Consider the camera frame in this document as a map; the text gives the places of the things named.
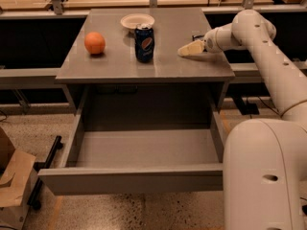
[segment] open drawer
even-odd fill
[[[221,190],[214,112],[205,83],[88,85],[61,166],[38,175],[55,195]]]

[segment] speckled concrete floor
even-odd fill
[[[261,117],[276,118],[259,101],[257,104]],[[35,155],[37,161],[45,160],[57,135],[63,144],[68,139],[74,118],[68,106],[36,105],[27,115],[21,114],[20,107],[0,108],[9,115],[0,126],[17,149]],[[250,118],[240,115],[231,101],[224,103],[221,116],[228,130]],[[60,156],[59,150],[53,166]],[[43,187],[40,201],[39,211],[30,209],[24,230],[222,230],[224,225],[223,192],[54,196]]]

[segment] white bowl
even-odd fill
[[[134,32],[137,24],[154,24],[154,19],[145,13],[133,13],[126,15],[121,19],[121,24],[123,27],[130,30],[131,33]]]

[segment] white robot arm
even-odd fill
[[[242,122],[228,135],[225,230],[305,229],[298,183],[307,176],[307,78],[272,42],[275,33],[260,13],[244,10],[178,50],[184,57],[248,49],[282,118]]]

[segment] soda can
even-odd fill
[[[138,24],[134,30],[135,56],[141,62],[154,57],[154,29],[151,24]]]

